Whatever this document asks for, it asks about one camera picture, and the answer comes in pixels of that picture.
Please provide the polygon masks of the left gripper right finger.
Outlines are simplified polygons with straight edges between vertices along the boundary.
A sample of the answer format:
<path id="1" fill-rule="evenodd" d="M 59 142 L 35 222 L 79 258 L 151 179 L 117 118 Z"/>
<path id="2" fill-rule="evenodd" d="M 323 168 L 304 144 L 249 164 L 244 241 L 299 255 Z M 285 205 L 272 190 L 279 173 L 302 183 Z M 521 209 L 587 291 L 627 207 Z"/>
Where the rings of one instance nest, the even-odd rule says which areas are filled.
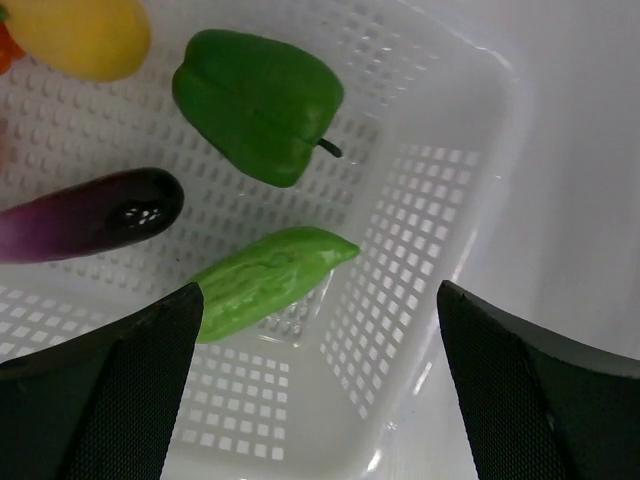
<path id="1" fill-rule="evenodd" d="M 509 314 L 451 281 L 440 333 L 481 479 L 636 479 L 639 363 Z"/>

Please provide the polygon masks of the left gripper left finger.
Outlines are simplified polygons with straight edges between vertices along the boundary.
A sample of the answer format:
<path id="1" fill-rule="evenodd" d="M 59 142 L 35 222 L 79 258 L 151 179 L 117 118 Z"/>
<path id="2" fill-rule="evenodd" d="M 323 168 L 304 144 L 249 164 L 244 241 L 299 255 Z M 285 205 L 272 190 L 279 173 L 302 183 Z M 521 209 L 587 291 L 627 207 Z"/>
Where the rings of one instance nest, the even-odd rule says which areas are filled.
<path id="1" fill-rule="evenodd" d="M 4 479 L 160 477 L 203 313 L 190 283 L 1 365 Z"/>

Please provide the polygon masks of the green toy bitter gourd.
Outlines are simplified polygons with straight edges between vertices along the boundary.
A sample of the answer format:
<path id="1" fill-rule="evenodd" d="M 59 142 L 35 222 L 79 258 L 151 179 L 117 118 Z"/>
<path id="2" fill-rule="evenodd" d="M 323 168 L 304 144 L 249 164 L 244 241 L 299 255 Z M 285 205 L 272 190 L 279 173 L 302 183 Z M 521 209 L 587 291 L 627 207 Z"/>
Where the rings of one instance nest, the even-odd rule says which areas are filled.
<path id="1" fill-rule="evenodd" d="M 340 235 L 314 226 L 282 229 L 194 275 L 204 310 L 196 339 L 212 343 L 298 301 L 360 253 Z"/>

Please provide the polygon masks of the purple toy eggplant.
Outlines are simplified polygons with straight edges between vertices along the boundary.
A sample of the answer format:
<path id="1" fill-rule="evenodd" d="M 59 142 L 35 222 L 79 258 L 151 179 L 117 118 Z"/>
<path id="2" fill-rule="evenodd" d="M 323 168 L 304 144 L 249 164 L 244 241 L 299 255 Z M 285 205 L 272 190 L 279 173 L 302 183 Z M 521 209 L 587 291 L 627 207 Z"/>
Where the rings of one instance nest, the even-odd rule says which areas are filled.
<path id="1" fill-rule="evenodd" d="M 167 230 L 184 206 L 179 181 L 160 168 L 96 178 L 1 212 L 1 262 L 90 256 Z"/>

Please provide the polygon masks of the green toy bell pepper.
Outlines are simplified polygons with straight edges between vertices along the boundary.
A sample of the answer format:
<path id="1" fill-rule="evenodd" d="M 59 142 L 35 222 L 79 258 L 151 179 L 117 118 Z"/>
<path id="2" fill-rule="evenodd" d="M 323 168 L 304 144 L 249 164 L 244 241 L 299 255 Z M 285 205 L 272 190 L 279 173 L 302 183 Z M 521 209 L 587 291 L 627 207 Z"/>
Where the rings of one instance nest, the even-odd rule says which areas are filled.
<path id="1" fill-rule="evenodd" d="M 172 78 L 184 118 L 236 169 L 278 188 L 296 184 L 344 99 L 338 76 L 281 41 L 207 29 L 187 43 Z"/>

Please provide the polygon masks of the yellow toy lemon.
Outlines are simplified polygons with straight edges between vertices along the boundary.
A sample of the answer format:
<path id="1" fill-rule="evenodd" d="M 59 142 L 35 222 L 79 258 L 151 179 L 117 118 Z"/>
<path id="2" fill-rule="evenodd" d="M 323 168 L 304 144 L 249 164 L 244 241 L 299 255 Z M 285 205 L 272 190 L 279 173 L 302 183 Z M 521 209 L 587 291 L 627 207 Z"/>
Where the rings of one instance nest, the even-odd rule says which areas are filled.
<path id="1" fill-rule="evenodd" d="M 139 1 L 3 1 L 1 23 L 34 59 L 93 82 L 134 74 L 152 39 Z"/>

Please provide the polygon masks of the white perforated plastic basket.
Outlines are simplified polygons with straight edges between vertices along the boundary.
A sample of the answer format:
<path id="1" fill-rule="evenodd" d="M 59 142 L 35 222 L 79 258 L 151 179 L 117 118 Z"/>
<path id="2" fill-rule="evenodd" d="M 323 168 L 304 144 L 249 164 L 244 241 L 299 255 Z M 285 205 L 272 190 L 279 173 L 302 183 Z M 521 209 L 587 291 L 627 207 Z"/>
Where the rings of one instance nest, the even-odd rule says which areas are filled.
<path id="1" fill-rule="evenodd" d="M 86 83 L 33 60 L 1 79 L 1 204 L 112 172 L 170 171 L 186 202 L 128 248 L 1 270 L 1 356 L 86 333 L 282 228 L 314 225 L 360 255 L 255 326 L 194 351 L 167 479 L 373 479 L 430 366 L 436 292 L 474 273 L 532 124 L 508 44 L 450 1 L 149 1 L 139 72 Z M 292 188 L 236 171 L 178 112 L 170 80 L 198 31 L 294 44 L 345 100 Z"/>

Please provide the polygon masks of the orange toy pumpkin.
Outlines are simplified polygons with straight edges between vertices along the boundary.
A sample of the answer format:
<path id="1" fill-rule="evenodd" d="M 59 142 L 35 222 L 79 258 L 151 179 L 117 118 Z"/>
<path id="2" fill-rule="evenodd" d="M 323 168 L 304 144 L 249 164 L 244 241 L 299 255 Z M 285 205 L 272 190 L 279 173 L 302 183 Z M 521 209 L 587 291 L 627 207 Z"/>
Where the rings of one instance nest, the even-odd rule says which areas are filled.
<path id="1" fill-rule="evenodd" d="M 25 52 L 15 43 L 11 37 L 5 22 L 7 12 L 4 7 L 0 8 L 0 74 L 6 74 L 15 61 L 23 59 Z"/>

